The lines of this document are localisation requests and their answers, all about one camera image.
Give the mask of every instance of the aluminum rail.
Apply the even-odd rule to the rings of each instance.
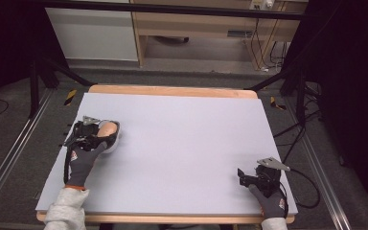
[[[129,4],[89,1],[64,1],[64,0],[18,0],[23,3],[36,4],[45,8],[95,10],[109,12],[159,12],[178,13],[210,16],[250,17],[285,20],[321,19],[323,16],[310,15],[298,12],[283,11],[253,11],[225,8],[206,8],[188,6],[169,6],[154,4]]]
[[[292,103],[288,99],[285,99],[285,102],[286,107],[288,108],[293,107]],[[289,114],[291,115],[294,123],[298,123],[297,117],[291,111],[291,109],[289,110]],[[303,136],[302,142],[304,148],[307,151],[307,158],[309,160],[312,173],[315,176],[316,182],[318,183],[318,189],[321,191],[321,195],[323,196],[324,201],[328,207],[328,210],[330,211],[331,218],[333,219],[333,223],[335,224],[336,229],[338,230],[352,229],[345,215],[345,212],[343,211],[343,208],[339,203],[339,199],[337,198],[334,192],[334,188],[331,185],[328,176],[325,174],[325,171],[322,168],[321,163],[319,162],[319,159],[315,153],[315,150],[313,149],[313,146],[307,133],[306,135]]]
[[[0,166],[0,190],[2,186],[4,185],[6,179],[8,178],[21,151],[24,149],[33,131],[35,130],[35,127],[38,121],[40,120],[41,115],[43,114],[44,110],[46,109],[47,104],[49,103],[54,91],[55,89],[45,90],[44,95],[40,101],[40,104],[41,104],[40,108],[38,109],[36,114],[33,116],[33,118],[27,121],[26,125],[23,127],[22,131],[18,135],[16,141],[13,143],[11,150],[7,154],[5,160],[1,164]]]

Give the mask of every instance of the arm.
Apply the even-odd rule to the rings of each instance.
[[[272,194],[269,198],[266,198],[255,185],[250,185],[249,191],[262,206],[264,216],[262,228],[264,230],[287,230],[285,200],[280,191]]]
[[[81,206],[88,198],[88,194],[88,190],[61,189],[56,202],[50,206],[47,212],[44,229],[85,229],[85,213]]]
[[[98,132],[98,136],[107,136],[116,132],[114,123],[107,123]],[[85,212],[81,208],[88,198],[89,190],[85,190],[85,180],[91,172],[98,155],[106,150],[106,142],[96,149],[85,151],[76,147],[72,151],[70,162],[70,179],[60,190],[57,200],[50,206],[44,223],[45,230],[85,229]]]

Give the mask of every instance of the cabinet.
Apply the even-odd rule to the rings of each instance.
[[[107,2],[128,3],[128,0]],[[130,12],[70,9],[46,9],[46,12],[67,59],[138,60]]]

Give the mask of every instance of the black glove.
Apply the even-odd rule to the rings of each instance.
[[[74,148],[71,153],[70,179],[65,187],[84,190],[86,177],[88,177],[91,172],[95,159],[97,159],[98,155],[104,150],[106,150],[106,142],[100,143],[96,149],[91,151],[85,151],[79,147]]]
[[[265,197],[255,185],[249,185],[249,191],[259,200],[265,219],[286,217],[288,213],[287,201],[280,190],[269,198]]]

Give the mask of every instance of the hand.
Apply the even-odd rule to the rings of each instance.
[[[272,194],[269,198],[265,197],[256,185],[249,185],[249,191],[259,200],[265,219],[286,217],[287,201],[280,191]]]
[[[71,174],[65,187],[85,190],[86,177],[91,173],[94,162],[98,155],[106,150],[106,142],[102,142],[96,149],[85,151],[76,147],[71,153],[70,168]]]

